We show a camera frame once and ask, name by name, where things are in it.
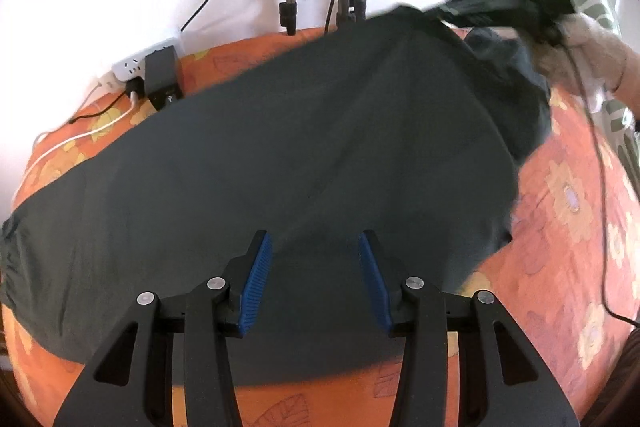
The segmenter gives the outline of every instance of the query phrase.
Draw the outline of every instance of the metal screw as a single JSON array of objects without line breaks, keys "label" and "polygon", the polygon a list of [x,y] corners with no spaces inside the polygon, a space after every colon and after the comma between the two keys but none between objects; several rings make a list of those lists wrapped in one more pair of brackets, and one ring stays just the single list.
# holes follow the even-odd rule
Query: metal screw
[{"label": "metal screw", "polygon": [[404,284],[406,284],[407,287],[411,288],[412,290],[419,290],[424,286],[424,281],[419,277],[409,277],[406,281],[404,281]]},{"label": "metal screw", "polygon": [[487,290],[482,290],[478,292],[478,300],[482,304],[492,304],[495,301],[495,295]]},{"label": "metal screw", "polygon": [[226,281],[222,277],[212,277],[207,281],[207,288],[210,290],[222,290],[225,287]]},{"label": "metal screw", "polygon": [[155,295],[153,295],[153,293],[151,292],[142,292],[140,295],[138,295],[136,301],[138,301],[138,304],[146,306],[147,304],[151,304],[155,298]]}]

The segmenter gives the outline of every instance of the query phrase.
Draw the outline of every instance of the bed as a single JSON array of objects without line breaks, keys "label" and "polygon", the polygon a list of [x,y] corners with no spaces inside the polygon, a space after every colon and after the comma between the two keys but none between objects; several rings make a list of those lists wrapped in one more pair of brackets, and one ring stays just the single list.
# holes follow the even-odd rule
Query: bed
[{"label": "bed", "polygon": [[[182,89],[188,96],[226,82],[320,33],[273,34],[185,57]],[[82,113],[96,112],[114,97],[107,95]],[[122,99],[100,117],[79,120],[50,134],[33,151],[32,160],[62,140],[114,120],[128,105]],[[609,317],[600,299],[600,181],[585,117],[574,99],[560,90],[553,90],[551,106],[552,134],[520,174],[520,196],[511,216],[513,242],[479,266],[460,294],[493,291],[539,350],[578,417],[583,417],[603,390],[630,327]],[[33,169],[15,203],[96,155],[154,113],[145,101],[108,130],[68,143]],[[640,303],[640,208],[622,165],[604,138],[599,147],[609,193],[607,296],[613,310],[635,317]],[[24,402],[42,425],[50,426],[82,365],[48,353],[4,306],[2,318]],[[456,338],[450,334],[447,427],[457,425],[457,364]],[[401,360],[390,360],[321,381],[238,388],[242,419],[255,427],[382,427],[388,425],[400,367]],[[186,425],[184,392],[179,386],[173,391],[174,425]]]}]

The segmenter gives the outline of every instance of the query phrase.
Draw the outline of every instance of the dark gray t-shirt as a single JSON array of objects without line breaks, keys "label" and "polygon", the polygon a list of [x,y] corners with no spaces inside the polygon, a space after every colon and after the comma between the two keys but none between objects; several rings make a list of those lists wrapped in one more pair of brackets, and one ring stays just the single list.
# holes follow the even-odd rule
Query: dark gray t-shirt
[{"label": "dark gray t-shirt", "polygon": [[455,291],[510,240],[518,168],[550,127],[518,42],[466,43],[400,8],[190,96],[25,201],[2,226],[0,298],[50,352],[86,362],[142,291],[190,291],[274,241],[236,384],[389,359],[357,238]]}]

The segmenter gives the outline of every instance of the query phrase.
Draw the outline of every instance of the pillow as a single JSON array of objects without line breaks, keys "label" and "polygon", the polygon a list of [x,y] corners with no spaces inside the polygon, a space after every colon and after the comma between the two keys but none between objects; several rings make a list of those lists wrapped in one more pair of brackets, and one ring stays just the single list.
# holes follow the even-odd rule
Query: pillow
[{"label": "pillow", "polygon": [[[607,30],[621,37],[620,26],[608,0],[573,0],[575,9],[596,20]],[[628,107],[612,96],[607,97],[594,121],[602,129],[609,145],[620,158],[636,195],[640,197],[640,160],[634,132],[635,123]]]}]

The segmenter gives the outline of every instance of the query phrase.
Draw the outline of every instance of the white glove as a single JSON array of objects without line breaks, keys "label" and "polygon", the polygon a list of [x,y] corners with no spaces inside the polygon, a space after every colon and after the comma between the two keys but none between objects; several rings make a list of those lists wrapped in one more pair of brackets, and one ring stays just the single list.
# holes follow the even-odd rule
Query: white glove
[{"label": "white glove", "polygon": [[[562,22],[564,44],[574,58],[592,112],[604,101],[604,90],[615,93],[625,78],[633,51],[614,33],[604,29],[584,13],[569,15]],[[580,95],[574,68],[561,46],[528,41],[535,68],[552,85],[559,84]]]}]

